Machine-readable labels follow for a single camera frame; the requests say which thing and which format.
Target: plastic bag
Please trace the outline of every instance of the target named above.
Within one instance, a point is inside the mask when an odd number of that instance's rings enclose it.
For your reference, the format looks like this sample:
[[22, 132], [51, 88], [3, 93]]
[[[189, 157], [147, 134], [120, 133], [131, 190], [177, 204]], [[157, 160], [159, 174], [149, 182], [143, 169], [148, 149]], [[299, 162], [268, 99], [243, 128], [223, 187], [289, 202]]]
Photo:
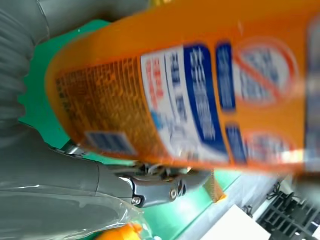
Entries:
[[[46, 191], [66, 194], [43, 193]], [[89, 194], [54, 186], [0, 183], [1, 239], [75, 240], [122, 227], [142, 213], [118, 198]]]

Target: gray robotic arm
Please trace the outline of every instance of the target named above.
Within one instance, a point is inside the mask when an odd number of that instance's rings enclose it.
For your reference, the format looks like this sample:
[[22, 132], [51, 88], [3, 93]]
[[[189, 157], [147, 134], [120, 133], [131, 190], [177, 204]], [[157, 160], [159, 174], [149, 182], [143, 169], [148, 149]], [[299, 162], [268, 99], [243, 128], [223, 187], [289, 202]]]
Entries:
[[59, 239], [128, 221], [131, 206], [174, 201], [205, 183], [210, 172], [168, 174], [154, 167], [106, 166], [53, 149], [35, 129], [19, 123], [18, 96], [38, 44], [91, 20], [143, 11], [146, 0], [0, 1], [0, 237]]

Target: screw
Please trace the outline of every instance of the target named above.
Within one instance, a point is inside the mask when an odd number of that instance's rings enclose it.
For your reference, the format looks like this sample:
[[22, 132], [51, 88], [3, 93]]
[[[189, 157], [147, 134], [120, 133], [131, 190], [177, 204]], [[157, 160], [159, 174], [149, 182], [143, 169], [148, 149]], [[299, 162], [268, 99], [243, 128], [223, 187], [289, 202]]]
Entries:
[[171, 191], [170, 191], [170, 198], [172, 201], [176, 200], [177, 196], [178, 196], [178, 191], [177, 189], [172, 189]]
[[141, 198], [135, 196], [132, 199], [132, 204], [134, 206], [140, 205], [141, 203]]

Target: blue label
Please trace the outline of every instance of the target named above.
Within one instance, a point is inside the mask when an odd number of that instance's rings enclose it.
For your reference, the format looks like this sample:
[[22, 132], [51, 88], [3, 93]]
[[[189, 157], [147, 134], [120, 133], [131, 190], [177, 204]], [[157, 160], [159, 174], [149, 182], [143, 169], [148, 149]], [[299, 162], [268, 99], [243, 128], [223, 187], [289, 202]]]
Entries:
[[220, 104], [223, 111], [235, 111], [232, 46], [229, 43], [220, 44], [215, 54]]
[[238, 164], [246, 164], [247, 158], [240, 129], [237, 125], [229, 125], [226, 127], [226, 132], [235, 161]]
[[201, 141], [227, 154], [217, 110], [211, 56], [204, 45], [184, 48], [184, 67], [189, 103]]

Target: prohibition symbol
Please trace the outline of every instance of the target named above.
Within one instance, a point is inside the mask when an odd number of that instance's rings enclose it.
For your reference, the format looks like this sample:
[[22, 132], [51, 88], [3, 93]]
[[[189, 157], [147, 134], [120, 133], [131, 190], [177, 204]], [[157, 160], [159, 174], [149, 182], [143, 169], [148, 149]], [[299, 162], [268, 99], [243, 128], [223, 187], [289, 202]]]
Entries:
[[234, 90], [238, 100], [270, 105], [288, 98], [298, 77], [291, 51], [278, 41], [250, 41], [233, 53]]

